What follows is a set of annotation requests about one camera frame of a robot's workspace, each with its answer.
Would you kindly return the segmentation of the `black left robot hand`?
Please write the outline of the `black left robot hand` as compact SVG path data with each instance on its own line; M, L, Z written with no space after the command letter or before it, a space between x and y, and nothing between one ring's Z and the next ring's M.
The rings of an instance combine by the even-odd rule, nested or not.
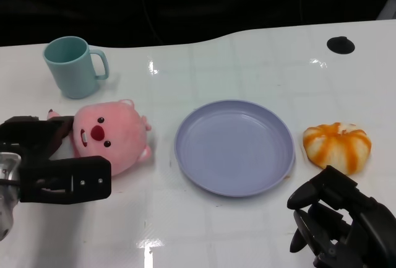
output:
M14 116L1 124L1 165L16 172L1 185L20 202L78 204L111 194L111 164L101 156L51 159L72 131L72 116Z

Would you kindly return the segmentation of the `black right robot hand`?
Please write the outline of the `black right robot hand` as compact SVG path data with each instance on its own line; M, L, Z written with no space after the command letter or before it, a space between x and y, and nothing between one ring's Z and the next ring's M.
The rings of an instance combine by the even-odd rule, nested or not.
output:
M395 267L395 216L332 166L288 199L297 230L290 252L309 246L314 267Z

